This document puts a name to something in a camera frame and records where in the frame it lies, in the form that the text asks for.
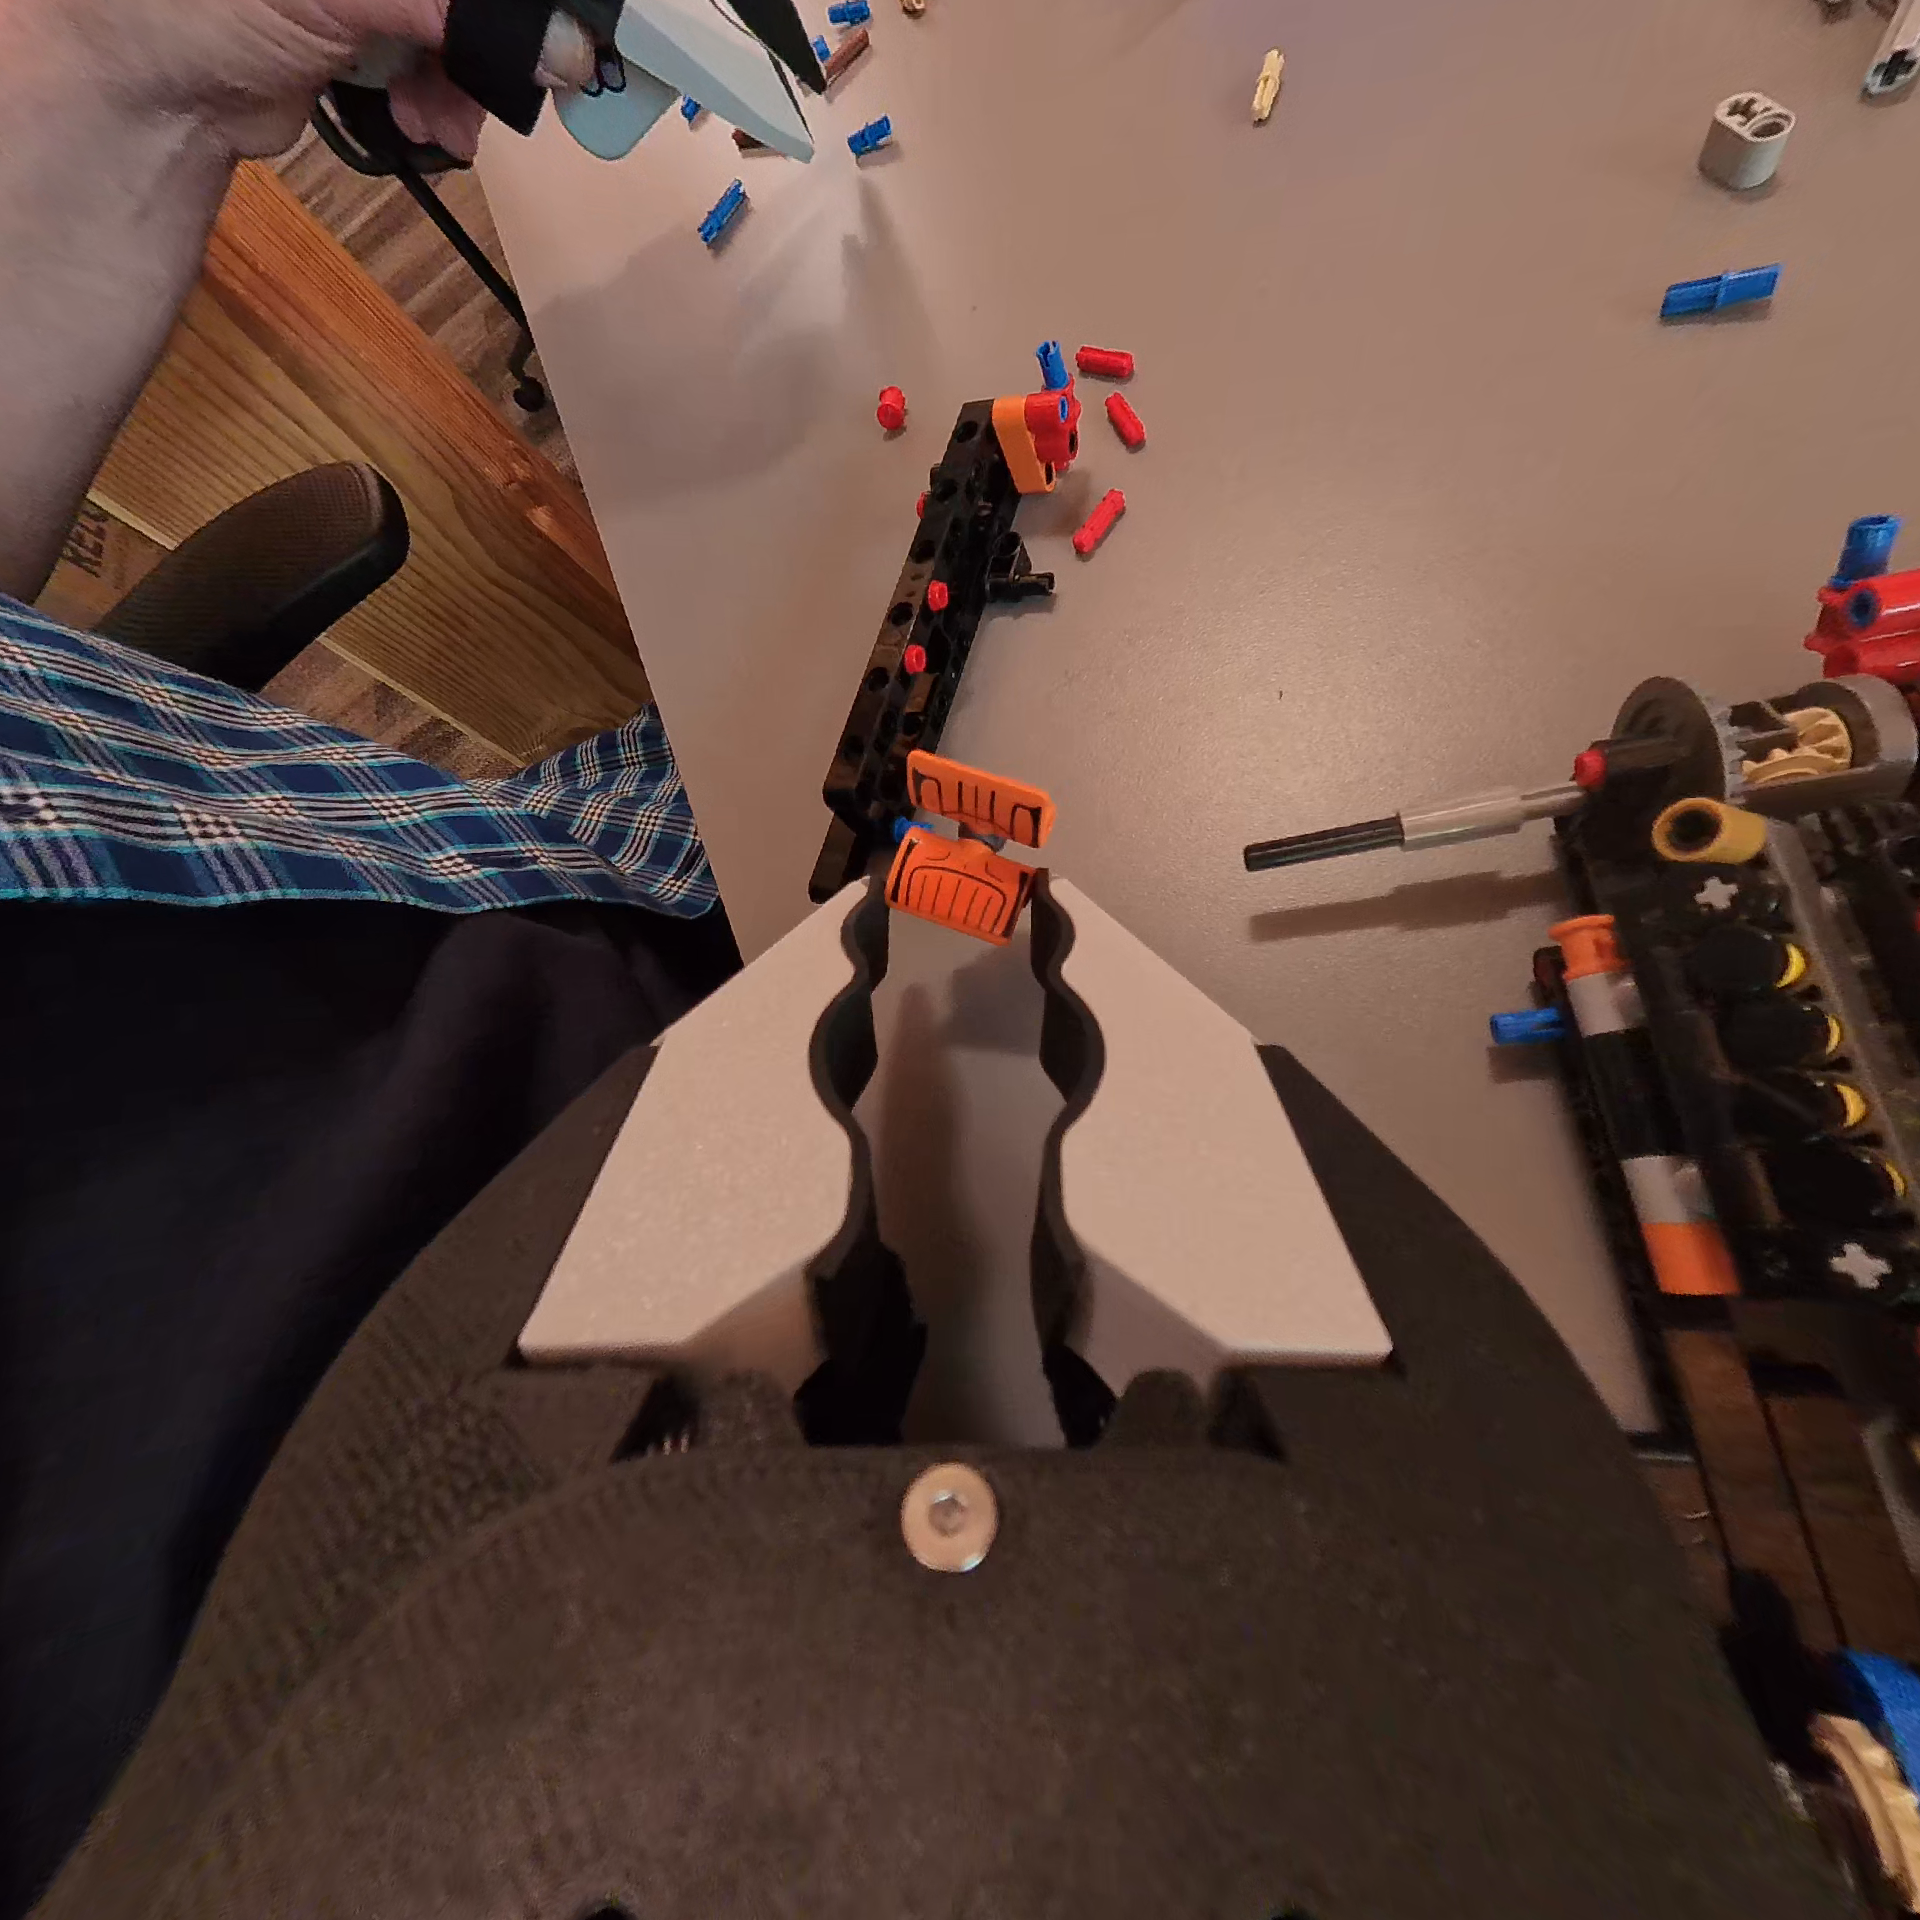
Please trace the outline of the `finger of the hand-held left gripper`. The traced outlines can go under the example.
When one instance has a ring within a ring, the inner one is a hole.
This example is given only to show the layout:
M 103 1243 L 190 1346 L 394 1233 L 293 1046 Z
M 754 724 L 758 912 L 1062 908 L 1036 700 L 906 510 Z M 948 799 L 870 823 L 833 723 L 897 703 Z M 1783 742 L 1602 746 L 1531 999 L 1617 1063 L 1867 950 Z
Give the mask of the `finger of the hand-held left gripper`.
M 761 147 L 806 163 L 799 90 L 826 94 L 823 62 L 790 2 L 627 2 L 615 49 Z

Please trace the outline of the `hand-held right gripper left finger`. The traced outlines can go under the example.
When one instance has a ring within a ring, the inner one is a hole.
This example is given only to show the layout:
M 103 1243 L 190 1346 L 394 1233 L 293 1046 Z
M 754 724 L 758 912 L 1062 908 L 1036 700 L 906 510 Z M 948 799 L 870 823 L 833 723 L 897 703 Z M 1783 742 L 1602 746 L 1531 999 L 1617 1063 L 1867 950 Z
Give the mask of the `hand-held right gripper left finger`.
M 858 1122 L 886 950 L 853 883 L 663 1034 L 522 1360 L 754 1374 L 814 1446 L 893 1443 L 893 1250 Z

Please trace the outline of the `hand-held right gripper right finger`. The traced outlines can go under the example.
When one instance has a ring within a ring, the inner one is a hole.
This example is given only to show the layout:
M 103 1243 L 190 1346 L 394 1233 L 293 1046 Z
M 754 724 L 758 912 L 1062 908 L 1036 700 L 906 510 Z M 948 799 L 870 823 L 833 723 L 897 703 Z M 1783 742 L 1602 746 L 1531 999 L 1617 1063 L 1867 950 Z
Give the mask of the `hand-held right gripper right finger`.
M 1067 1446 L 1123 1392 L 1373 1369 L 1391 1336 L 1252 1034 L 1069 881 L 1039 876 L 1042 1144 L 1030 1304 Z

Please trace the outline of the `small orange lego panel assembly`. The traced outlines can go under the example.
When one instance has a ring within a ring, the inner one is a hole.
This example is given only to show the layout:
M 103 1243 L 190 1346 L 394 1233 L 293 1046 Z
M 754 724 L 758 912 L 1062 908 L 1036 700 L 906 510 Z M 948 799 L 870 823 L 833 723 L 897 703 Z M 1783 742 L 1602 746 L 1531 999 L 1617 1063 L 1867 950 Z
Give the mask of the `small orange lego panel assembly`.
M 1005 947 L 1044 872 L 1009 848 L 1042 850 L 1059 809 L 1050 792 L 915 751 L 885 900 L 893 912 Z

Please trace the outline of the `person's left forearm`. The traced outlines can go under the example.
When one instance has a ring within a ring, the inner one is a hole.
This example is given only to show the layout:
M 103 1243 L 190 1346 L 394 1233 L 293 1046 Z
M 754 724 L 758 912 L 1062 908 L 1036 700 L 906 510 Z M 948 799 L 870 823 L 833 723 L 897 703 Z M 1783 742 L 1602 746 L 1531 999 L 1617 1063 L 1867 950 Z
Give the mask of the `person's left forearm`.
M 33 602 L 234 179 L 220 9 L 4 4 L 2 584 Z

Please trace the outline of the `scattered small blue lego pins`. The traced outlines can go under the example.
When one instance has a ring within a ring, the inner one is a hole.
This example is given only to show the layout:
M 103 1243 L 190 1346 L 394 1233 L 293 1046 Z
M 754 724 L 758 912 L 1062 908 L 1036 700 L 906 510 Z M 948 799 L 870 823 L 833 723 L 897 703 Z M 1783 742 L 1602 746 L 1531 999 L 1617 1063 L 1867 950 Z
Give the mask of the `scattered small blue lego pins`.
M 721 251 L 788 176 L 814 176 L 829 167 L 843 175 L 868 175 L 876 166 L 897 159 L 903 147 L 903 124 L 870 86 L 877 68 L 876 31 L 886 4 L 706 4 L 706 9 L 726 31 L 745 33 L 756 24 L 780 33 L 786 25 L 809 31 L 806 62 L 799 67 L 786 65 L 765 41 L 754 41 L 754 54 L 767 58 L 772 79 L 790 90 L 806 122 L 805 159 L 796 160 L 767 136 L 739 124 L 721 104 L 694 98 L 675 104 L 676 124 L 683 127 L 687 140 L 711 130 L 731 153 L 731 170 L 697 223 L 702 247 Z

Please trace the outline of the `large lego car chassis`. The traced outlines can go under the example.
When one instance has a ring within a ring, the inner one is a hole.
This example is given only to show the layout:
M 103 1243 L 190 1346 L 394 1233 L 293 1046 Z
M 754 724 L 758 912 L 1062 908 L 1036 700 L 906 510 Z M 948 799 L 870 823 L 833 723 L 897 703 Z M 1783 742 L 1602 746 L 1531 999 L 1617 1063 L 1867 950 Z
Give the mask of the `large lego car chassis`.
M 1849 524 L 1814 680 L 1645 680 L 1569 779 L 1249 844 L 1266 874 L 1553 825 L 1531 999 L 1622 1272 L 1654 1490 L 1867 1916 L 1916 1916 L 1918 575 Z

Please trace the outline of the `black lego beam assembly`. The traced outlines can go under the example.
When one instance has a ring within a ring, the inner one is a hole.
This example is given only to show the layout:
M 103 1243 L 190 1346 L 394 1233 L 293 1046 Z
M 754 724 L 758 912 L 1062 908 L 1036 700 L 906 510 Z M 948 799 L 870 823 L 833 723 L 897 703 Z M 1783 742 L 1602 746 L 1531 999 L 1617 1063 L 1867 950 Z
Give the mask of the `black lego beam assembly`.
M 886 612 L 823 779 L 829 828 L 806 881 L 821 905 L 865 876 L 915 803 L 908 760 L 935 752 L 987 612 L 1053 594 L 1017 534 L 1023 498 L 1059 488 L 1079 450 L 1066 352 L 1038 347 L 1039 387 L 967 403 L 919 498 Z

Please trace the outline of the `light grey lego connector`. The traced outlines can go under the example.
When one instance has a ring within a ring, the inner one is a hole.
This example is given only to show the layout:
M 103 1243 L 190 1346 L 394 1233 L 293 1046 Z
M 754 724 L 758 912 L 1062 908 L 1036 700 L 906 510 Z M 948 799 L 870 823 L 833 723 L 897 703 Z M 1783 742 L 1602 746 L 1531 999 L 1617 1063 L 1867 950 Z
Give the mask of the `light grey lego connector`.
M 1758 190 L 1778 175 L 1793 130 L 1789 107 L 1746 87 L 1715 107 L 1695 170 L 1727 192 Z

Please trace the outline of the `person's left hand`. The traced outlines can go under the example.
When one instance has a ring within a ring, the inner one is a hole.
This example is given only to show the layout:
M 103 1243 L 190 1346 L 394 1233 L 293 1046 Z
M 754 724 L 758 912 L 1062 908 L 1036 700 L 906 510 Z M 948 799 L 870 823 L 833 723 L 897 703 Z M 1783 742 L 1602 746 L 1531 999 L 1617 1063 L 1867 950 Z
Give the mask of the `person's left hand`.
M 283 153 L 314 100 L 379 41 L 410 65 L 391 83 L 404 137 L 471 160 L 482 107 L 441 68 L 437 2 L 71 4 L 69 31 L 116 105 L 211 130 L 229 155 Z

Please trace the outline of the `dark navy trousers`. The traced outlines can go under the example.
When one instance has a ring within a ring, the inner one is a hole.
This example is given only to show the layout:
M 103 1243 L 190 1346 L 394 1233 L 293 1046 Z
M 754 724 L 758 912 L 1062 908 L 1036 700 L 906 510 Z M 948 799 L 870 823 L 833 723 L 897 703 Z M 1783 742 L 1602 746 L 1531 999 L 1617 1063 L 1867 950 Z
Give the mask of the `dark navy trousers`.
M 4 903 L 2 1903 L 401 1272 L 739 969 L 721 905 Z

